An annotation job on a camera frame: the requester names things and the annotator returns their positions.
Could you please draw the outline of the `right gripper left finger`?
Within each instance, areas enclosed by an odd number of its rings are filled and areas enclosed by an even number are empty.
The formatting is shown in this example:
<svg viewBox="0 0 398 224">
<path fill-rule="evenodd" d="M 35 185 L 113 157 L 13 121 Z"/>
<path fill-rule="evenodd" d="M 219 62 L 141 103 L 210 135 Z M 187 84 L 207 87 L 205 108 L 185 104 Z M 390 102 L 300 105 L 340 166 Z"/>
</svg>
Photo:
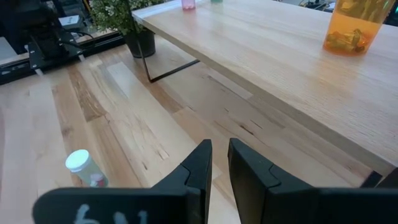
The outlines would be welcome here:
<svg viewBox="0 0 398 224">
<path fill-rule="evenodd" d="M 32 208 L 35 224 L 207 224 L 212 144 L 204 139 L 151 188 L 59 188 Z"/>
</svg>

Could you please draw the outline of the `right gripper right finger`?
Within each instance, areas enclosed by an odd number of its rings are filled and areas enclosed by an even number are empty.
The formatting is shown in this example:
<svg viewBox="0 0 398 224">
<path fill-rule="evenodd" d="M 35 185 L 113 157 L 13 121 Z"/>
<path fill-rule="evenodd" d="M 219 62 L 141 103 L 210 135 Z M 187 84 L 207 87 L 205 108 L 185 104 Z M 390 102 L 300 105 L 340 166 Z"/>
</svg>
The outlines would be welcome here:
<svg viewBox="0 0 398 224">
<path fill-rule="evenodd" d="M 237 138 L 228 163 L 242 224 L 398 224 L 398 189 L 314 187 Z"/>
</svg>

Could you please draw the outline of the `large orange medicine bottle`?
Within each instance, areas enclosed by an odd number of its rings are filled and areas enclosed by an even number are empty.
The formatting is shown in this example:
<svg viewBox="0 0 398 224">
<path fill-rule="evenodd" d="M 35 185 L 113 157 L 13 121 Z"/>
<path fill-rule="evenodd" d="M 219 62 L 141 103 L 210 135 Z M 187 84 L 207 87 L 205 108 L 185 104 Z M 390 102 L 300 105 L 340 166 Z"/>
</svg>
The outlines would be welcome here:
<svg viewBox="0 0 398 224">
<path fill-rule="evenodd" d="M 323 48 L 339 55 L 364 55 L 396 1 L 336 0 Z"/>
</svg>

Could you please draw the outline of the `green plant in black pot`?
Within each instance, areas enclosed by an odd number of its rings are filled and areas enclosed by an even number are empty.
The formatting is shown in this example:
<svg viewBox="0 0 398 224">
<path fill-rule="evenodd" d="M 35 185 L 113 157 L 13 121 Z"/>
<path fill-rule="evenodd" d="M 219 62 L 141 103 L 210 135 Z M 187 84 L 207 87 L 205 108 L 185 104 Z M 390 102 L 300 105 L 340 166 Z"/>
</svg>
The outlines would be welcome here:
<svg viewBox="0 0 398 224">
<path fill-rule="evenodd" d="M 132 20 L 128 11 L 165 3 L 167 0 L 90 0 L 91 15 L 100 31 L 118 31 L 135 58 L 155 54 L 154 33 Z"/>
</svg>

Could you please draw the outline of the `grey box with white label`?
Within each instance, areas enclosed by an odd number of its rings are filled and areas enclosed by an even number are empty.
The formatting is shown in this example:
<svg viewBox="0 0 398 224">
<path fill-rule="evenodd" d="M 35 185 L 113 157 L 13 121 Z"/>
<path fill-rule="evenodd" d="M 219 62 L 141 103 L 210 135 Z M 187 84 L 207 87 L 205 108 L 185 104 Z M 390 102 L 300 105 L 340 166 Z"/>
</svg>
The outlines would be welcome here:
<svg viewBox="0 0 398 224">
<path fill-rule="evenodd" d="M 79 29 L 83 22 L 79 15 L 59 17 L 58 20 L 65 29 Z"/>
</svg>

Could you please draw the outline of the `black aluminium table frame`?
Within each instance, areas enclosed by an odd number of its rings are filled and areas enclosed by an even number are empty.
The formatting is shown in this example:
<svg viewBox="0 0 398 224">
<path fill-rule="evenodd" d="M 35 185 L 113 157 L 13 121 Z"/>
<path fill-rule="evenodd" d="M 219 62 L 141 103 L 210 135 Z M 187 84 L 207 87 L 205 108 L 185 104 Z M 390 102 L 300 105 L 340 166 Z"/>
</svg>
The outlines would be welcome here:
<svg viewBox="0 0 398 224">
<path fill-rule="evenodd" d="M 121 34 L 112 32 L 88 40 L 79 40 L 78 44 L 83 47 L 81 55 L 89 57 L 124 45 L 125 41 Z M 36 65 L 36 67 L 34 67 L 30 64 L 28 56 L 23 59 L 15 59 L 11 62 L 0 64 L 0 85 L 36 74 L 36 70 L 47 72 L 56 68 L 62 68 L 77 61 L 78 56 L 71 56 L 62 58 L 57 62 L 50 62 L 48 65 Z"/>
</svg>

